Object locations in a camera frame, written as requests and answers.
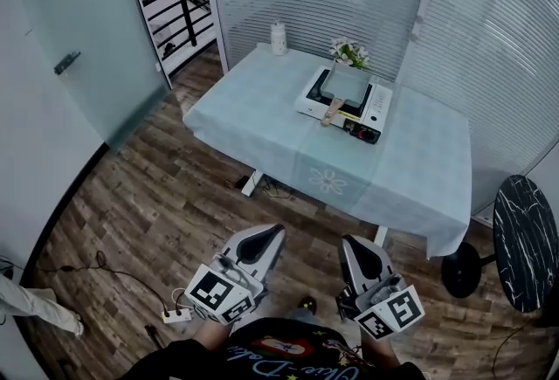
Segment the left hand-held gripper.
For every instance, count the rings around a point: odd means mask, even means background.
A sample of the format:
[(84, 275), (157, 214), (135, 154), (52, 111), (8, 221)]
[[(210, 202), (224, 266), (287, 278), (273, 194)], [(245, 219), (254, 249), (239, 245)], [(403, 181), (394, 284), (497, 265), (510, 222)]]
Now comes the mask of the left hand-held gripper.
[(252, 313), (266, 292), (266, 276), (283, 248), (281, 224), (256, 225), (235, 233), (223, 253), (202, 264), (185, 289), (204, 320), (229, 325)]

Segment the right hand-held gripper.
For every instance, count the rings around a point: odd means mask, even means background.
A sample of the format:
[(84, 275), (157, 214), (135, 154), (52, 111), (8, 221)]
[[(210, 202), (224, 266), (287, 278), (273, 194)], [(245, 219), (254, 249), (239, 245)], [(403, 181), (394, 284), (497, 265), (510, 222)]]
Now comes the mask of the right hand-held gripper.
[[(353, 289), (368, 289), (369, 281), (381, 281), (389, 265), (386, 251), (373, 241), (355, 235), (342, 237), (343, 278)], [(336, 303), (343, 321), (354, 321), (376, 341), (401, 333), (425, 315), (415, 287), (407, 286), (399, 273), (360, 295), (346, 286)]]

